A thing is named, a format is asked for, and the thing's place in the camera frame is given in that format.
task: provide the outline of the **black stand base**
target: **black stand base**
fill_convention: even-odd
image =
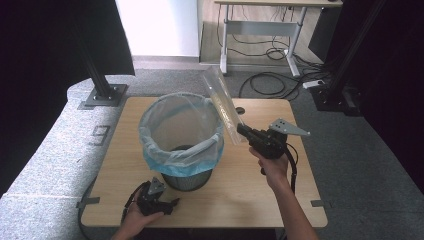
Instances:
[[[91,91],[90,96],[88,96],[85,101],[85,107],[95,107],[95,106],[107,106],[107,107],[117,107],[121,101],[122,96],[127,90],[126,84],[110,84],[110,96],[103,97],[97,94],[96,88]]]
[[[343,112],[347,116],[362,116],[359,111],[360,94],[356,89],[346,88],[338,101],[329,101],[329,90],[326,88],[310,88],[312,98],[318,111]]]

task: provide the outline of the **plastic bag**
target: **plastic bag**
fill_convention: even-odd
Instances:
[[[218,67],[210,67],[203,72],[202,77],[206,85],[206,90],[208,91],[221,120],[225,124],[231,141],[234,145],[241,143],[244,137],[237,133],[237,124],[242,123],[242,121],[236,112],[233,101],[231,100],[221,69]]]
[[[211,100],[192,93],[160,97],[139,124],[150,169],[189,177],[213,169],[224,148],[223,124]]]

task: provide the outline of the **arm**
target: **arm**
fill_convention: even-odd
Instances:
[[[137,199],[141,189],[136,193],[134,199]],[[156,219],[162,217],[163,212],[144,216],[135,202],[131,203],[128,208],[128,213],[118,231],[113,235],[112,240],[127,240],[132,239],[143,230],[144,226]]]
[[[252,147],[249,151],[259,158],[259,165],[265,169],[268,185],[274,191],[277,199],[287,238],[290,240],[318,239],[287,180],[287,156],[283,155],[280,159],[269,160],[262,157]]]

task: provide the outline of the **left hand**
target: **left hand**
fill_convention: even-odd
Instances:
[[[138,190],[134,196],[135,201],[140,195],[142,189]],[[157,220],[164,215],[163,212],[157,212],[149,216],[144,216],[136,202],[132,202],[128,208],[127,215],[119,230],[112,237],[113,240],[131,239],[143,230],[144,226]]]

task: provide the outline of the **hand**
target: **hand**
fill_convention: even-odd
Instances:
[[[266,159],[252,147],[249,148],[249,151],[253,156],[259,159],[258,163],[262,168],[264,168],[268,185],[273,190],[275,190],[281,183],[287,183],[289,186],[287,180],[287,167],[289,160],[285,154],[283,154],[283,156],[279,159]]]
[[[141,190],[142,189],[137,191],[133,201],[138,198]],[[139,234],[141,230],[143,230],[144,226],[157,220],[163,215],[164,215],[163,212],[158,212],[158,213],[151,214],[149,216],[144,216],[141,213],[139,207],[137,206],[137,203],[132,202],[128,208],[128,212],[124,219],[124,222],[122,223],[119,230],[112,237],[112,239],[113,240],[131,239],[132,237]]]

